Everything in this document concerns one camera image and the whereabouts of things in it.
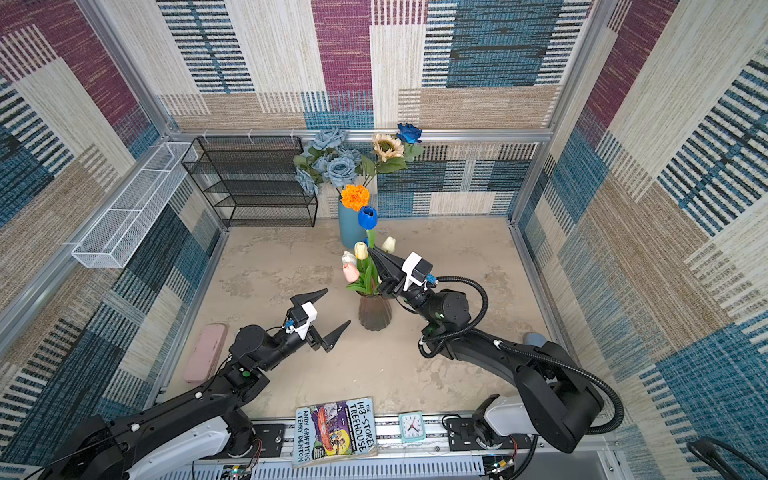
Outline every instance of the black mesh rack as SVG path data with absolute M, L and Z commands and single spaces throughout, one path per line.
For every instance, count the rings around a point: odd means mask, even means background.
M 228 227 L 315 226 L 317 196 L 295 178 L 299 138 L 198 137 L 190 149 L 184 168 Z

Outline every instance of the brown glass vase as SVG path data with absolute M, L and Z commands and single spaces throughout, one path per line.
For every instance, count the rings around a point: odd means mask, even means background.
M 360 295 L 360 308 L 357 311 L 357 316 L 360 319 L 360 324 L 367 330 L 381 330 L 389 325 L 392 321 L 392 307 L 389 305 L 389 300 L 382 298 L 381 295 L 365 295 L 358 292 Z

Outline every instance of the white tulip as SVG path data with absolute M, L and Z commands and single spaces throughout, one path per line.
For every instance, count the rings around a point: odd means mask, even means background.
M 351 263 L 352 265 L 357 266 L 357 258 L 355 258 L 354 253 L 350 253 L 344 250 L 344 254 L 341 256 L 341 264 L 346 265 L 348 263 Z
M 363 242 L 355 243 L 355 257 L 357 257 L 357 260 L 368 258 L 368 245 L 365 245 Z
M 387 253 L 395 253 L 395 239 L 392 237 L 387 237 L 386 240 L 384 240 L 384 244 L 382 245 L 382 250 Z

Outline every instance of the blue vase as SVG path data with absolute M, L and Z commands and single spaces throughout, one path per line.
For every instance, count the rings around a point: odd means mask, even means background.
M 366 239 L 366 229 L 362 228 L 357 221 L 357 212 L 351 208 L 344 207 L 339 199 L 339 233 L 341 234 L 341 243 L 352 251 L 355 243 Z

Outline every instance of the sunflower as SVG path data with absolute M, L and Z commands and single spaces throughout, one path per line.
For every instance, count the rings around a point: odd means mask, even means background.
M 399 138 L 384 134 L 376 134 L 373 137 L 373 150 L 384 162 L 390 158 L 402 157 L 406 151 Z
M 363 185 L 347 185 L 341 192 L 341 203 L 344 207 L 351 208 L 355 212 L 360 211 L 368 200 L 371 199 L 371 193 Z

